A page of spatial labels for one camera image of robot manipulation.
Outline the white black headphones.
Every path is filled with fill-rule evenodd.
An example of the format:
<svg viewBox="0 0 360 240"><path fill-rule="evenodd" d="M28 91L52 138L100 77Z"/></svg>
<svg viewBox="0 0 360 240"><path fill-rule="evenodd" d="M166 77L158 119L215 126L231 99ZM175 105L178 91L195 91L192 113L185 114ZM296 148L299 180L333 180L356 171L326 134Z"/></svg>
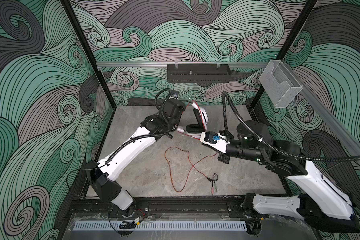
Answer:
<svg viewBox="0 0 360 240"><path fill-rule="evenodd" d="M197 102L189 101L188 106L193 107L193 113L197 120L196 124L189 124L185 128L182 126L178 126L177 132L183 134L185 136L189 136L194 139L200 139L203 132L206 132L208 129L208 115L206 110L203 107L200 107Z"/></svg>

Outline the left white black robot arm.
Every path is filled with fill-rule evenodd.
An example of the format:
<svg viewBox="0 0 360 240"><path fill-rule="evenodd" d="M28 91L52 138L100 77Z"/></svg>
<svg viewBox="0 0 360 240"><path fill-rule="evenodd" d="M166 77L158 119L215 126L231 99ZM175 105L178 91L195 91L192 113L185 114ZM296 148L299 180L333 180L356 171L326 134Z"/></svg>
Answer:
<svg viewBox="0 0 360 240"><path fill-rule="evenodd" d="M86 164L87 179L100 200L119 208L125 217L134 214L136 201L117 183L120 173L146 148L153 145L163 136L170 136L177 129L185 104L179 100L179 92L164 89L169 94L159 107L159 112L146 117L121 146L98 162Z"/></svg>

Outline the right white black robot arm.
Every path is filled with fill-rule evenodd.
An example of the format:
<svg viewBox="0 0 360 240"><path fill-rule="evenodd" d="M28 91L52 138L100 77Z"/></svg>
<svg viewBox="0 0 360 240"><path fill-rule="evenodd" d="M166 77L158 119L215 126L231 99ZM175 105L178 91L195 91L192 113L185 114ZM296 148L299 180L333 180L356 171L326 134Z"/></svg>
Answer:
<svg viewBox="0 0 360 240"><path fill-rule="evenodd" d="M303 190L303 194L292 197L246 194L242 209L252 223L279 215L303 220L327 233L360 232L352 199L315 165L318 161L326 162L326 158L309 157L292 142L273 140L266 125L243 119L227 92L222 93L222 106L230 107L239 121L237 138L224 128L217 133L203 132L201 143L216 151L222 163L228 164L231 158L257 162Z"/></svg>

